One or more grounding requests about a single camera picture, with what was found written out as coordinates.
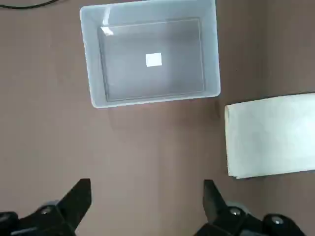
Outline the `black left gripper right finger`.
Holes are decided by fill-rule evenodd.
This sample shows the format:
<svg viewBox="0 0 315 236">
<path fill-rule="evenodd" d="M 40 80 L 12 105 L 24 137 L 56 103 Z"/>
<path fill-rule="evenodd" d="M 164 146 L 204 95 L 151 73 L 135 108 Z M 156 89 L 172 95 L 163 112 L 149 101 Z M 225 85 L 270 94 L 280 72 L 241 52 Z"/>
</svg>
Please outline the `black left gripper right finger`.
<svg viewBox="0 0 315 236">
<path fill-rule="evenodd" d="M 229 206 L 211 179 L 203 181 L 203 208 L 207 217 L 196 236 L 304 236 L 289 217 L 267 214 L 262 220 L 238 206 Z"/>
</svg>

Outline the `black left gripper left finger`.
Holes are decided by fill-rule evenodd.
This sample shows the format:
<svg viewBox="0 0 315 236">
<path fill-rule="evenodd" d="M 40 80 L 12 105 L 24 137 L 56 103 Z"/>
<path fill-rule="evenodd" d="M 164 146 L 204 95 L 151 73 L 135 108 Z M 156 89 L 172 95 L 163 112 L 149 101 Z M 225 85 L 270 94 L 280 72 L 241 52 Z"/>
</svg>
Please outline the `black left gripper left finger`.
<svg viewBox="0 0 315 236">
<path fill-rule="evenodd" d="M 24 218 L 19 218 L 13 211 L 1 212 L 0 234 L 2 236 L 74 236 L 91 205 L 91 180 L 82 178 L 61 200 L 43 205 Z"/>
</svg>

